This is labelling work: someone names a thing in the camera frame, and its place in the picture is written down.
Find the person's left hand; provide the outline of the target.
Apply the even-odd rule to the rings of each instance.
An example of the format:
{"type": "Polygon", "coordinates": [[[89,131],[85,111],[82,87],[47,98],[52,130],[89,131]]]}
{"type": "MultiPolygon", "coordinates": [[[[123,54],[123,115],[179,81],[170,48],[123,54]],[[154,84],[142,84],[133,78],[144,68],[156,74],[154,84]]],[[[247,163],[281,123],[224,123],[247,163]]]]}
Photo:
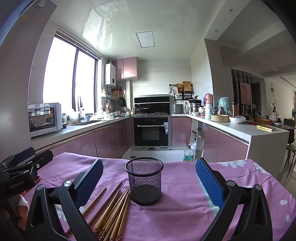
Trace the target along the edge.
{"type": "MultiPolygon", "coordinates": [[[[27,224],[27,218],[28,218],[28,212],[29,212],[29,202],[25,200],[23,197],[26,194],[26,192],[22,192],[19,194],[19,200],[18,200],[18,226],[22,230],[26,229],[26,224],[27,224]]],[[[3,220],[9,219],[10,215],[9,213],[1,208],[1,218],[3,220]]]]}

